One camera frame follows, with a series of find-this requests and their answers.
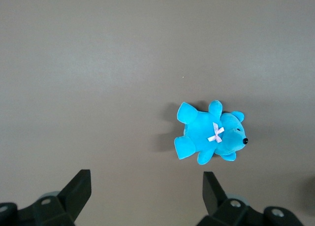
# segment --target screw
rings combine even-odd
[[[47,204],[49,204],[50,202],[51,202],[50,199],[44,199],[44,200],[41,202],[41,204],[42,204],[42,205],[47,205]]]
[[[278,216],[278,217],[283,217],[284,216],[284,213],[279,210],[279,209],[272,209],[271,212],[275,215],[275,216]]]
[[[236,201],[236,200],[232,200],[232,201],[231,201],[231,205],[232,205],[233,207],[237,207],[237,208],[241,207],[241,203],[239,203],[239,202]]]
[[[0,213],[6,211],[8,209],[8,207],[5,205],[3,207],[0,207]]]

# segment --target stuffed animal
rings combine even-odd
[[[248,143],[241,124],[244,117],[240,111],[222,113],[222,104],[218,100],[211,102],[209,112],[201,112],[190,104],[182,103],[177,119],[185,124],[184,135],[174,141],[178,158],[181,160],[199,152],[199,164],[209,162],[213,154],[226,161],[234,161],[235,152]]]

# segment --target pink ribbon bow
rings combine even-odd
[[[222,142],[222,139],[219,137],[219,133],[224,132],[224,128],[222,127],[222,128],[219,129],[219,126],[216,123],[213,123],[213,128],[215,130],[215,135],[214,136],[210,136],[208,138],[208,141],[214,141],[215,140],[215,141],[217,141],[217,143]]]

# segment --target teddy bear leg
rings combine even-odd
[[[183,102],[177,112],[177,119],[183,124],[189,124],[194,121],[197,117],[198,110],[195,107]]]
[[[174,144],[180,160],[187,158],[196,152],[195,144],[187,136],[176,137]]]
[[[212,113],[216,118],[220,119],[222,114],[223,106],[218,100],[214,100],[209,105],[209,112]]]
[[[198,164],[203,165],[203,164],[206,164],[207,162],[209,162],[210,159],[212,158],[214,152],[215,151],[212,149],[206,150],[206,151],[200,151],[198,154],[198,158],[197,158]]]
[[[236,153],[233,152],[232,154],[229,154],[228,156],[221,156],[222,159],[226,161],[235,161],[236,160]]]

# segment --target gray surface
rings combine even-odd
[[[92,170],[90,225],[195,225],[202,172],[315,225],[315,0],[0,0],[0,202]],[[235,162],[179,161],[181,102],[246,114]]]

